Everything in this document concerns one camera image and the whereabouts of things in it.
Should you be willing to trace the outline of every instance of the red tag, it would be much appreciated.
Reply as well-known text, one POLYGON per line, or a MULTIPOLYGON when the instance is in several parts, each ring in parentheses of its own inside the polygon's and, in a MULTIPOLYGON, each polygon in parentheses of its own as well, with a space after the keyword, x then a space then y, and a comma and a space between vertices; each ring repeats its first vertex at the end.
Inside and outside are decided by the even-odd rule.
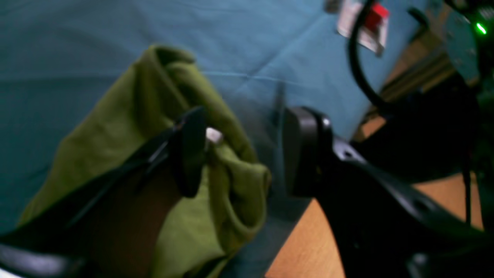
POLYGON ((376 32, 382 20, 389 16, 389 11, 381 4, 376 3, 367 16, 365 27, 372 32, 376 32))

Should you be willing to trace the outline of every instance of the green led light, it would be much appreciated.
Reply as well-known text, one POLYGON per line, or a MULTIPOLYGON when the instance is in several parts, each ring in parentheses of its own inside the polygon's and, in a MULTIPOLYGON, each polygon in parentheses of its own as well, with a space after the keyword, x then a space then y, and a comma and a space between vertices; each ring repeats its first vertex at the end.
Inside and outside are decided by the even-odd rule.
POLYGON ((482 34, 487 34, 487 31, 486 29, 484 29, 484 27, 482 27, 482 25, 480 25, 480 23, 477 23, 477 28, 479 28, 480 32, 482 32, 482 34))

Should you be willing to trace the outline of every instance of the green cloth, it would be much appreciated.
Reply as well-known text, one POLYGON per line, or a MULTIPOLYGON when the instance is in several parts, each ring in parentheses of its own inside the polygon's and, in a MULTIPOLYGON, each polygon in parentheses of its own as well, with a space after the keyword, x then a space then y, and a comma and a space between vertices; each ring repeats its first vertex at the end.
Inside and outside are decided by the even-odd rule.
POLYGON ((233 113, 180 50, 152 46, 60 143, 45 184, 21 224, 57 200, 123 163, 139 146, 194 106, 222 143, 207 153, 199 193, 183 199, 166 219, 151 277, 217 277, 226 262, 262 227, 270 174, 233 113))

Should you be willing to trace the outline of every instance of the black cable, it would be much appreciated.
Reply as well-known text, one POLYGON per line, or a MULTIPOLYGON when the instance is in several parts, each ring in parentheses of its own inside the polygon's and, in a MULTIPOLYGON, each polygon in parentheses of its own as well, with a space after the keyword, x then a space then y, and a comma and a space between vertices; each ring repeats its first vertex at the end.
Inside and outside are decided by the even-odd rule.
POLYGON ((472 178, 470 176, 470 157, 467 155, 462 167, 463 182, 465 183, 465 218, 466 223, 472 224, 472 178))
POLYGON ((369 14, 372 6, 376 0, 367 0, 362 8, 357 20, 352 29, 350 41, 348 42, 348 58, 350 60, 350 69, 352 70, 355 82, 360 87, 362 92, 366 95, 369 101, 376 106, 379 110, 385 113, 397 114, 397 109, 394 105, 384 101, 375 91, 372 89, 367 79, 364 76, 362 67, 360 66, 358 53, 357 53, 357 39, 359 37, 360 28, 365 23, 367 15, 369 14))

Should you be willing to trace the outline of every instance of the blue fabric surface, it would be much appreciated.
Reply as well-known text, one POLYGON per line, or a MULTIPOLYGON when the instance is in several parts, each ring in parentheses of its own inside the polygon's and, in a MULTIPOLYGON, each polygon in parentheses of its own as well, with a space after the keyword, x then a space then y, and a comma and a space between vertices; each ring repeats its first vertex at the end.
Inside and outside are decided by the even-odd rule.
MULTIPOLYGON (((383 85, 426 0, 385 0, 383 57, 361 50, 383 85)), ((0 232, 14 228, 42 185, 58 142, 151 44, 190 50, 237 114, 274 173, 268 221, 223 277, 262 277, 308 200, 288 198, 279 142, 281 110, 307 105, 350 138, 369 103, 355 85, 346 39, 322 0, 3 0, 0 5, 0 232)))

